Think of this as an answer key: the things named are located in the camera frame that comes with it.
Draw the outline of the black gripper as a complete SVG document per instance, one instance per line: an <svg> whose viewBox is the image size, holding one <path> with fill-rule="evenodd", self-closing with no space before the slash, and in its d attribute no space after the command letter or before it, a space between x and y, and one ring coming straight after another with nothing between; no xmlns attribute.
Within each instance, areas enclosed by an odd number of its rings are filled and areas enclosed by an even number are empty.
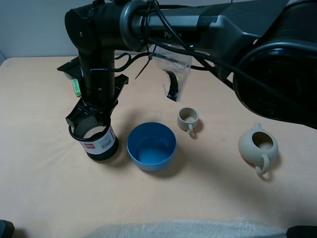
<svg viewBox="0 0 317 238"><path fill-rule="evenodd" d="M115 92L114 50L79 52L82 77L81 99L66 122L74 128L75 139L99 139L106 133L110 112L117 104Z"/></svg>

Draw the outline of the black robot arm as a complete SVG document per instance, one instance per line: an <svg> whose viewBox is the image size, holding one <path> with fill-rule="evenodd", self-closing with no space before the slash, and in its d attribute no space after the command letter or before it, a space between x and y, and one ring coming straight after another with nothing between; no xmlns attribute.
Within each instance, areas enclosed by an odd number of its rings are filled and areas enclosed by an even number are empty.
<svg viewBox="0 0 317 238"><path fill-rule="evenodd" d="M251 112L317 126L317 3L251 0L205 6L155 0L96 0L68 11L82 98L66 117L76 128L117 104L114 52L152 57L156 45L192 56L231 88Z"/></svg>

